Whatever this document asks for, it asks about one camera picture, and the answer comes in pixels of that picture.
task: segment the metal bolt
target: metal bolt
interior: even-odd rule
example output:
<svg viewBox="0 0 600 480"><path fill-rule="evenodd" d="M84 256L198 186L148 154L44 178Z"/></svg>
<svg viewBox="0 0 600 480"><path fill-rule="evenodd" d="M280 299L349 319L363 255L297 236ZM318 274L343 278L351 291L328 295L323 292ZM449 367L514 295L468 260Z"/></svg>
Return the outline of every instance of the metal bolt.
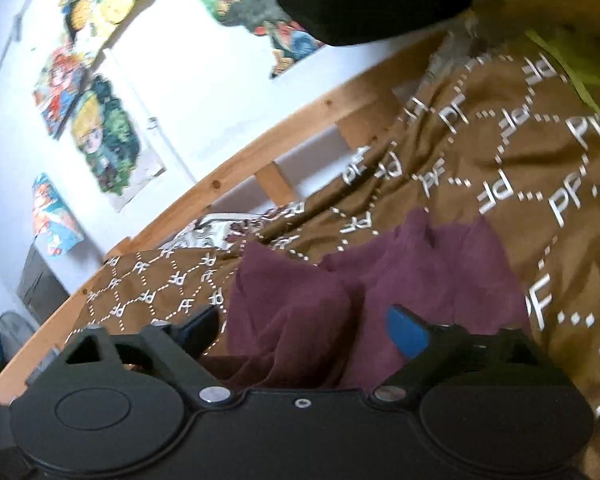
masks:
<svg viewBox="0 0 600 480"><path fill-rule="evenodd" d="M374 391L376 399L382 400L382 402L395 402L396 400L403 400L407 396L402 388L398 386L378 386Z"/></svg>
<svg viewBox="0 0 600 480"><path fill-rule="evenodd" d="M229 397L231 397L231 391L224 386L209 386L200 390L200 399L209 403L224 402Z"/></svg>
<svg viewBox="0 0 600 480"><path fill-rule="evenodd" d="M305 408L311 406L311 401L309 399L298 399L296 402L294 402L294 404L296 405L296 408L304 410Z"/></svg>

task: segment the brown bed sheet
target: brown bed sheet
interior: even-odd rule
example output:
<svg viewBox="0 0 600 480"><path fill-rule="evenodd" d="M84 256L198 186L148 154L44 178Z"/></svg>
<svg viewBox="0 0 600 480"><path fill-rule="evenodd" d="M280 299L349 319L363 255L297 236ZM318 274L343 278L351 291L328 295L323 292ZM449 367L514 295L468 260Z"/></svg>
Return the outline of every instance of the brown bed sheet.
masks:
<svg viewBox="0 0 600 480"><path fill-rule="evenodd" d="M526 293L536 341L600 417L600 116L526 39L422 90L341 178L269 214L230 250L110 260L74 333L90 322L111 333L177 323L209 303L226 314L248 239L311 265L395 228L414 208L436 223L490 222ZM221 335L211 353L223 346ZM600 453L600 420L594 444Z"/></svg>

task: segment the purple cloth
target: purple cloth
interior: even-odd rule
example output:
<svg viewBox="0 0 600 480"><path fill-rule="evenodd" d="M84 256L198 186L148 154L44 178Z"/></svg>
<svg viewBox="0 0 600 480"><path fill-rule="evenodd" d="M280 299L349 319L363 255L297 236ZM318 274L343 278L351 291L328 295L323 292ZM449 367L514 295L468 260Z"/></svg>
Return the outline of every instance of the purple cloth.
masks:
<svg viewBox="0 0 600 480"><path fill-rule="evenodd" d="M231 356L200 362L234 390L371 390L407 362L387 333L392 304L475 334L529 330L524 295L487 222L432 228L418 210L319 266L249 244L227 319Z"/></svg>

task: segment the folded cloth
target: folded cloth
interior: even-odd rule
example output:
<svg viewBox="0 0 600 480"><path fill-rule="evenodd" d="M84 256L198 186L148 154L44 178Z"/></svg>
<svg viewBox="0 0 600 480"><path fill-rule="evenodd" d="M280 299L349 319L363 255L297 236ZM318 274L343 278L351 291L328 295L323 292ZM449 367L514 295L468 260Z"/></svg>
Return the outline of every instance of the folded cloth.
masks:
<svg viewBox="0 0 600 480"><path fill-rule="evenodd" d="M529 330L524 295L487 222L433 228L423 210L318 266L251 243L232 298L231 355L200 362L234 390L375 388L407 362L386 330L392 304L471 333Z"/></svg>

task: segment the black circular disc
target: black circular disc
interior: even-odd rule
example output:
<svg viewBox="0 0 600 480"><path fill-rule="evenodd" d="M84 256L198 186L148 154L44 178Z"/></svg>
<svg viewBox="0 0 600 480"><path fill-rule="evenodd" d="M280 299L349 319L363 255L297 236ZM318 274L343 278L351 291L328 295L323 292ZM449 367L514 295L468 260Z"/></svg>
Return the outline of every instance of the black circular disc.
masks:
<svg viewBox="0 0 600 480"><path fill-rule="evenodd" d="M11 429L23 453L44 469L80 474L147 460L174 439L184 420L173 388L126 370L32 388L11 409Z"/></svg>
<svg viewBox="0 0 600 480"><path fill-rule="evenodd" d="M574 386L542 385L543 373L510 364L439 384L420 405L424 428L480 468L529 474L562 465L588 442L593 416Z"/></svg>

